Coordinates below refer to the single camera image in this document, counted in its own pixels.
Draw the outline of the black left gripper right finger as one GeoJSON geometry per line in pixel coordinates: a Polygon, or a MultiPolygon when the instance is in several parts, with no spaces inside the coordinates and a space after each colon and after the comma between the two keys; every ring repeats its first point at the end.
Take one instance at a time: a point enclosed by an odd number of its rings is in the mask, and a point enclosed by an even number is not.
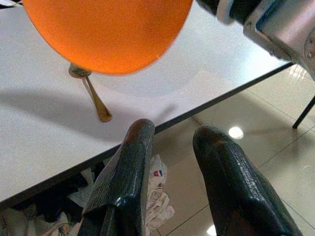
{"type": "Polygon", "coordinates": [[[271,183],[228,134],[201,126],[193,150],[217,235],[302,235],[271,183]]]}

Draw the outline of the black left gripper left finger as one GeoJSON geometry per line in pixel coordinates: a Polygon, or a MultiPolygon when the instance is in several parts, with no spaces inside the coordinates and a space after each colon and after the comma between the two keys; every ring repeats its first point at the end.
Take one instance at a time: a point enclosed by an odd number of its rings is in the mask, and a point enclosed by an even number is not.
{"type": "Polygon", "coordinates": [[[136,120],[96,178],[80,236],[143,236],[155,126],[136,120]]]}

